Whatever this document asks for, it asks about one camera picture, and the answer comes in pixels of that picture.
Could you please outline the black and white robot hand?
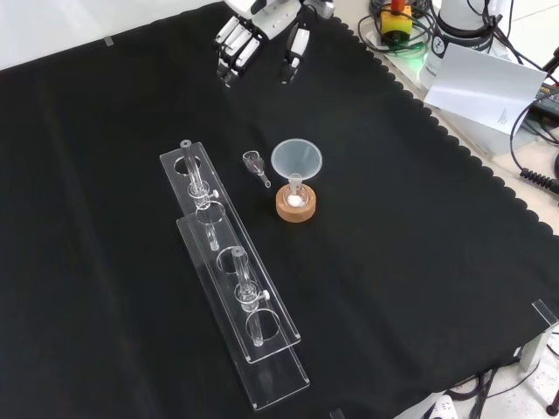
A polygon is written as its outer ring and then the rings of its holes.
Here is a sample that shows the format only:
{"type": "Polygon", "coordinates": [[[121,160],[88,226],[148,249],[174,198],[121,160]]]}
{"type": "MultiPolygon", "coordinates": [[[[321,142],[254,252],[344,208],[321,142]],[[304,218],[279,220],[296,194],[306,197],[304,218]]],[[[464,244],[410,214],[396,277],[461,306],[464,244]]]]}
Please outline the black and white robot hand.
{"type": "Polygon", "coordinates": [[[334,15],[333,1],[227,1],[233,16],[214,38],[217,51],[217,75],[228,87],[246,73],[266,42],[289,32],[286,55],[279,72],[280,82],[293,81],[301,68],[310,40],[310,29],[304,22],[303,10],[309,8],[315,17],[329,19],[334,15]]]}

